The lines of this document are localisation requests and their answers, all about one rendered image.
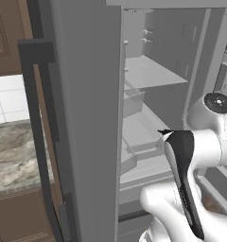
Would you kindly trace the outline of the grey fridge door bin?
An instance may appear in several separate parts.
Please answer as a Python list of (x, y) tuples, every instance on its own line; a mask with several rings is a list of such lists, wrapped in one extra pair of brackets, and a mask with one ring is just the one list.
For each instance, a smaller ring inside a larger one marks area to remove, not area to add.
[(133, 90), (125, 91), (123, 106), (124, 118), (142, 111), (144, 95), (144, 92), (137, 93)]

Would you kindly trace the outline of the grey fridge shelf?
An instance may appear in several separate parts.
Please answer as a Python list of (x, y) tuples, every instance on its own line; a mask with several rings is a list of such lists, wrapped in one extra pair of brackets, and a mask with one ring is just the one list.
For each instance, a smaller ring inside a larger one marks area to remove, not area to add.
[(126, 58), (125, 79), (135, 88), (186, 83), (184, 78), (146, 56)]

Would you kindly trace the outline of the grey fridge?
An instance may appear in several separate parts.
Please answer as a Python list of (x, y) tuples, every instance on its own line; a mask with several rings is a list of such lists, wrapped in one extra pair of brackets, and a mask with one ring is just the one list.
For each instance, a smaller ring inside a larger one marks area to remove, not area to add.
[[(218, 33), (227, 0), (109, 0), (122, 9), (122, 91), (119, 99), (121, 151), (117, 242), (138, 242), (152, 217), (139, 205), (142, 188), (173, 182), (158, 145), (163, 129), (183, 130), (197, 100), (214, 90)], [(146, 56), (186, 83), (135, 88), (125, 79), (126, 58)], [(124, 93), (144, 92), (141, 112), (123, 117)]]

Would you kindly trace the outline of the brown wooden base cupboard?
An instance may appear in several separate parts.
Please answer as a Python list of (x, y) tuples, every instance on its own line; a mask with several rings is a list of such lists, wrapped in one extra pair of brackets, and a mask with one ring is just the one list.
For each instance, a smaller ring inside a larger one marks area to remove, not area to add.
[(56, 242), (41, 188), (0, 197), (0, 242)]

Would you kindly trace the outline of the brown wooden wall cupboard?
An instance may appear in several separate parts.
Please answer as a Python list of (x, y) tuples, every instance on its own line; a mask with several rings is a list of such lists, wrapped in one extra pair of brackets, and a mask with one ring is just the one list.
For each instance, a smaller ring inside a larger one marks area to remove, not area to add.
[(26, 0), (0, 0), (0, 76), (22, 73), (17, 43), (31, 38)]

